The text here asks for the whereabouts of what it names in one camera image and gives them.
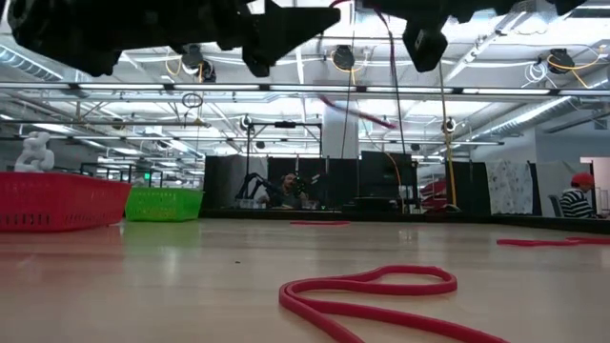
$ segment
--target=green basket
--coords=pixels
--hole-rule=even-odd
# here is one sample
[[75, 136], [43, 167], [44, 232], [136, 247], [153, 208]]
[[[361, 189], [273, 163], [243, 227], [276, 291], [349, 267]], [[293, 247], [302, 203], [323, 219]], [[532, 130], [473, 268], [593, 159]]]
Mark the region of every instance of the green basket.
[[181, 222], [196, 219], [203, 191], [134, 187], [125, 213], [129, 221]]

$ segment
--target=ceiling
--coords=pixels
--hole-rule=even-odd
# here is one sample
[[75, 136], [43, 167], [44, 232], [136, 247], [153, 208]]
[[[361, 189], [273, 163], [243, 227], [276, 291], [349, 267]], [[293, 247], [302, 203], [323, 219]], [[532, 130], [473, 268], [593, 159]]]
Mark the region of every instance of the ceiling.
[[[275, 0], [282, 7], [296, 4], [300, 7], [328, 6], [321, 0]], [[251, 4], [253, 12], [261, 12], [263, 1]], [[610, 2], [588, 2], [584, 7], [592, 10], [596, 6], [607, 6]], [[213, 63], [217, 84], [288, 84], [297, 90], [298, 85], [390, 86], [389, 59], [390, 40], [387, 30], [377, 17], [367, 13], [356, 13], [355, 24], [350, 18], [349, 3], [340, 5], [340, 23], [328, 29], [324, 37], [317, 37], [281, 59], [266, 78], [253, 77], [241, 61], [240, 50], [221, 51], [213, 43], [201, 44], [204, 56]], [[544, 14], [516, 11], [508, 16], [495, 16], [492, 12], [480, 11], [471, 22], [458, 24], [449, 20], [443, 28], [450, 43], [440, 68], [418, 73], [401, 40], [395, 41], [398, 83], [401, 87], [439, 87], [440, 79], [447, 88], [502, 88], [502, 89], [552, 89], [574, 88], [576, 76], [545, 73], [533, 69], [539, 56], [545, 57], [550, 49], [567, 49], [577, 66], [597, 61], [590, 68], [579, 71], [585, 77], [607, 67], [606, 47], [610, 39], [610, 18], [574, 18], [570, 15], [557, 18]], [[401, 37], [405, 22], [388, 18], [394, 37]], [[350, 81], [350, 73], [337, 69], [329, 58], [337, 45], [352, 45], [357, 71]], [[6, 58], [14, 54], [33, 63], [41, 72], [20, 70], [15, 60]], [[167, 47], [125, 51], [114, 68], [112, 76], [91, 78], [79, 71], [51, 61], [43, 56], [18, 47], [10, 36], [6, 20], [0, 26], [0, 82], [44, 82], [45, 78], [61, 82], [91, 82], [108, 84], [192, 84], [194, 77], [180, 69], [175, 54]], [[157, 158], [176, 156], [194, 157], [202, 154], [227, 154], [245, 151], [245, 142], [226, 142], [227, 137], [243, 137], [239, 120], [246, 114], [255, 121], [273, 123], [294, 121], [319, 123], [325, 115], [325, 106], [312, 92], [299, 91], [202, 91], [204, 104], [198, 109], [188, 109], [181, 103], [184, 91], [115, 91], [87, 90], [86, 96], [65, 91], [21, 89], [0, 91], [0, 110], [11, 118], [32, 120], [81, 120], [109, 121], [122, 118], [128, 122], [156, 122], [159, 125], [128, 125], [120, 130], [110, 126], [88, 125], [71, 130], [83, 135], [109, 136], [168, 136], [200, 138], [180, 142], [182, 146], [159, 147], [153, 140], [113, 141], [89, 139], [93, 149], [109, 156], [135, 157], [138, 155]], [[442, 102], [437, 95], [402, 94], [401, 117], [405, 139], [438, 141], [441, 138]], [[336, 100], [347, 100], [346, 93], [334, 94]], [[380, 119], [397, 123], [397, 101], [391, 94], [357, 94], [350, 98], [349, 106], [370, 113]], [[466, 132], [476, 131], [505, 113], [525, 103], [544, 101], [544, 98], [519, 96], [447, 96], [445, 109], [448, 116], [460, 125], [459, 139]], [[19, 109], [35, 109], [28, 112]], [[189, 123], [199, 118], [209, 123], [209, 128], [180, 127], [177, 119]], [[379, 125], [361, 125], [360, 147], [374, 149], [370, 139], [394, 141], [400, 132], [389, 131]], [[282, 138], [281, 144], [268, 145], [259, 153], [280, 154], [315, 153], [318, 132], [277, 129], [273, 126], [258, 134], [259, 139]], [[400, 144], [383, 144], [386, 151], [402, 151]], [[129, 148], [134, 153], [121, 153], [107, 148]], [[438, 145], [424, 146], [419, 152], [431, 155]]]

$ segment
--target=plastic basket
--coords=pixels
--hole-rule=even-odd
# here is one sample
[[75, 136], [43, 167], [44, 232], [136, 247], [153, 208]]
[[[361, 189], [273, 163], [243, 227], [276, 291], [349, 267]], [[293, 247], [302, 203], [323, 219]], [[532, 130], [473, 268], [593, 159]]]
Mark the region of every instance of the plastic basket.
[[196, 219], [202, 199], [202, 191], [136, 187], [127, 202], [127, 220], [181, 222]]
[[0, 232], [64, 232], [118, 223], [131, 187], [75, 174], [0, 172]]

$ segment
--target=man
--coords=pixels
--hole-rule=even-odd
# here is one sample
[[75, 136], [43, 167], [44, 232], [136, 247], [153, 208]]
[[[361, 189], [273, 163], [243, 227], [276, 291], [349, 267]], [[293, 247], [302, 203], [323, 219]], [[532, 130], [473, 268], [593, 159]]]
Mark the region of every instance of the man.
[[281, 178], [281, 192], [271, 193], [271, 197], [263, 195], [258, 198], [258, 203], [266, 203], [268, 207], [275, 209], [295, 210], [302, 207], [303, 200], [308, 200], [309, 196], [302, 192], [298, 197], [295, 196], [296, 175], [286, 174]]
[[572, 176], [572, 188], [563, 191], [561, 210], [568, 218], [597, 218], [593, 208], [587, 201], [586, 194], [593, 189], [593, 175], [581, 172]]

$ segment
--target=striped shirt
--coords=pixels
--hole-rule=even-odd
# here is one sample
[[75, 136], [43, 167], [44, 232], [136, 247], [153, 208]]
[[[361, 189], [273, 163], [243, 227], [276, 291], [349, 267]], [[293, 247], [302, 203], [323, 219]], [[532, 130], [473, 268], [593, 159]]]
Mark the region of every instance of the striped shirt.
[[563, 216], [569, 218], [595, 218], [595, 212], [587, 197], [579, 189], [569, 189], [563, 191], [561, 196], [561, 210]]

